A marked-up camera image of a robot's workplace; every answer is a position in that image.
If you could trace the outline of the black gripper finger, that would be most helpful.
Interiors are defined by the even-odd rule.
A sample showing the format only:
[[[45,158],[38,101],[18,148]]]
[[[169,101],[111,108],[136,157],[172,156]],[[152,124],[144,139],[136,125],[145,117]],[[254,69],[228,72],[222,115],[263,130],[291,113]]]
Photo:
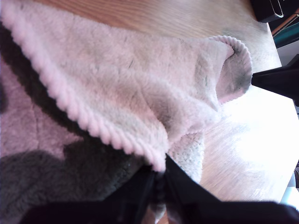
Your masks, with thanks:
[[[150,204],[155,172],[137,172],[103,202],[108,224],[140,224]]]
[[[185,206],[191,204],[223,203],[189,177],[168,155],[166,156],[164,182],[164,200],[166,205]]]
[[[273,93],[291,98],[299,104],[299,62],[289,62],[286,66],[254,73],[251,84]]]

